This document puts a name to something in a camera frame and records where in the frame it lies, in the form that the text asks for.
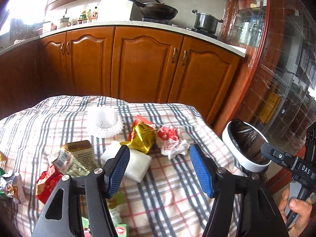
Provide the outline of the person's right hand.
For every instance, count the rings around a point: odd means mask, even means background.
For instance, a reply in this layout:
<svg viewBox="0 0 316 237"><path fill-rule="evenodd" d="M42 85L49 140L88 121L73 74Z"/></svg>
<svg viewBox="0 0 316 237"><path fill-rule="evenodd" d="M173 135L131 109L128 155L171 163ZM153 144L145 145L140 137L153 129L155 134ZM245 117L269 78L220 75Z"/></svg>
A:
<svg viewBox="0 0 316 237"><path fill-rule="evenodd" d="M278 209L285 223L287 222L287 218L285 216L284 210L288 204L288 198L289 189L287 188L283 191L282 199L278 206ZM312 212L312 201L310 198L307 201L302 201L300 199L294 198L289 202L289 208L290 210L299 215L299 218L297 219L296 223L292 225L291 230L289 230L288 232L289 236L297 237L300 236L300 234L302 234L302 232L309 223L309 218Z"/></svg>

